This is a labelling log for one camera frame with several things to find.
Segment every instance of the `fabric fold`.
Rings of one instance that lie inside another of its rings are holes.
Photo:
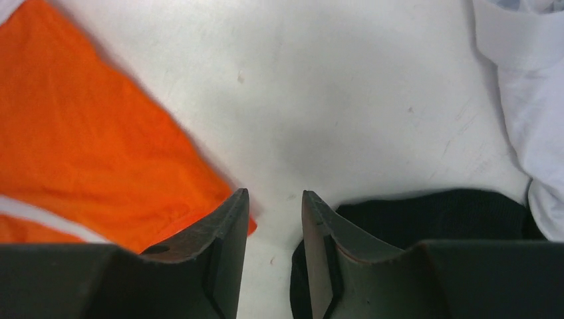
[[[533,178],[533,217],[549,240],[564,241],[564,12],[508,3],[474,0],[478,48],[498,65],[507,134]]]

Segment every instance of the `black fabric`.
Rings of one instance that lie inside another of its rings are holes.
[[[400,249],[424,239],[544,239],[530,211],[493,191],[455,189],[395,201],[341,205],[337,213]],[[303,241],[292,256],[290,303],[295,319],[311,319]]]

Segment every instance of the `orange fabric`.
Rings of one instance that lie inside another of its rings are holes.
[[[173,119],[43,0],[0,26],[0,48],[0,193],[136,252],[230,195]],[[45,232],[6,220],[4,242]]]
[[[32,221],[24,221],[0,212],[0,243],[80,243],[72,235],[60,233]]]

